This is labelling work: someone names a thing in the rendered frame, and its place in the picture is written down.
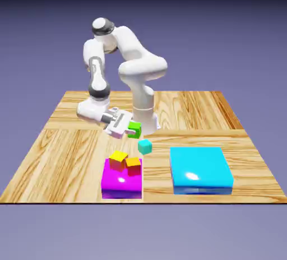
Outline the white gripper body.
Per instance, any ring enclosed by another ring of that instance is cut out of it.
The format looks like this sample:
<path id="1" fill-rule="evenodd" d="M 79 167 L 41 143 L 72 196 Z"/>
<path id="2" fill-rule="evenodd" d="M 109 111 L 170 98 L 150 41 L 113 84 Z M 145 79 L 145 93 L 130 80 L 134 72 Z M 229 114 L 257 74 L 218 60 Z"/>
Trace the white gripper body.
<path id="1" fill-rule="evenodd" d="M 114 138 L 121 139 L 128 129 L 132 116 L 131 112 L 118 110 L 114 116 L 115 120 L 110 121 L 105 132 Z"/>

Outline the small green cube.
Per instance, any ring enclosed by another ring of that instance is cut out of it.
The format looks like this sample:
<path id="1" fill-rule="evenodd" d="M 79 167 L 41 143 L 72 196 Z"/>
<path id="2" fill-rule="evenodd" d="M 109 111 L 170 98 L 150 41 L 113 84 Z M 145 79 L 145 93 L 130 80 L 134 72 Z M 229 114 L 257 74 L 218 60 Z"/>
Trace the small green cube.
<path id="1" fill-rule="evenodd" d="M 141 123 L 130 121 L 128 129 L 136 131 L 136 134 L 128 134 L 128 138 L 139 139 L 139 137 L 141 136 Z"/>

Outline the small teal cube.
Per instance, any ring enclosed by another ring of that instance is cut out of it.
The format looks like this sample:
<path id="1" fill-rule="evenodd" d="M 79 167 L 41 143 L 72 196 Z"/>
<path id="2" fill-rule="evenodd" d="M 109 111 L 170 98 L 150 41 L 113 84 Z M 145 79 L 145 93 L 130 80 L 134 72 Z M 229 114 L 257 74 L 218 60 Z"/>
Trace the small teal cube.
<path id="1" fill-rule="evenodd" d="M 148 139 L 138 141 L 138 151 L 143 154 L 150 154 L 152 152 L 152 143 Z"/>

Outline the small yellow cube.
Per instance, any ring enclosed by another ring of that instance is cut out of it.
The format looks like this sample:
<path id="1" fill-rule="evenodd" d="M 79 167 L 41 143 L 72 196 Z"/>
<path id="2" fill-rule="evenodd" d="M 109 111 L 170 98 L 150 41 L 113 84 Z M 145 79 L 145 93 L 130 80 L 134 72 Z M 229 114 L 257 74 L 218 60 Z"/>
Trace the small yellow cube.
<path id="1" fill-rule="evenodd" d="M 128 158 L 128 153 L 122 151 L 114 151 L 109 156 L 110 168 L 115 171 L 123 171 L 126 167 L 126 158 Z"/>

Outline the small orange cube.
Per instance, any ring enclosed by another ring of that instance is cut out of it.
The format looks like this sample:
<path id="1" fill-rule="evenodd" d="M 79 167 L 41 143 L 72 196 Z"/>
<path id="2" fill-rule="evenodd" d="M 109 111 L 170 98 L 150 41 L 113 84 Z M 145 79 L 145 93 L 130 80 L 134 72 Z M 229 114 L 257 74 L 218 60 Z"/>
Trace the small orange cube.
<path id="1" fill-rule="evenodd" d="M 126 168 L 128 176 L 136 176 L 141 174 L 141 160 L 138 157 L 126 158 Z"/>

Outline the large magenta box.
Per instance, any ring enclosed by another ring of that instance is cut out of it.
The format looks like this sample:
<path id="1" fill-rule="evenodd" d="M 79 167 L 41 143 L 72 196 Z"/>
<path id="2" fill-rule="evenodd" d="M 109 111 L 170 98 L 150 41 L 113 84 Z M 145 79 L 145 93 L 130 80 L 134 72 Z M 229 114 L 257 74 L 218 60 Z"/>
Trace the large magenta box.
<path id="1" fill-rule="evenodd" d="M 127 168 L 123 171 L 112 170 L 109 159 L 105 159 L 101 178 L 102 199 L 141 199 L 142 198 L 142 159 L 141 174 L 128 176 Z"/>

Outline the large cyan box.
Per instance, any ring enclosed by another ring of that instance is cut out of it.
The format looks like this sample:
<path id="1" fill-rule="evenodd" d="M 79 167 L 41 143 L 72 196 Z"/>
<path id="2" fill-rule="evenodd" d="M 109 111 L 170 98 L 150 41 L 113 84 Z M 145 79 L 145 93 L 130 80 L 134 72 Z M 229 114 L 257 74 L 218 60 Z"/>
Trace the large cyan box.
<path id="1" fill-rule="evenodd" d="M 171 147 L 174 194 L 231 194 L 234 178 L 220 147 Z"/>

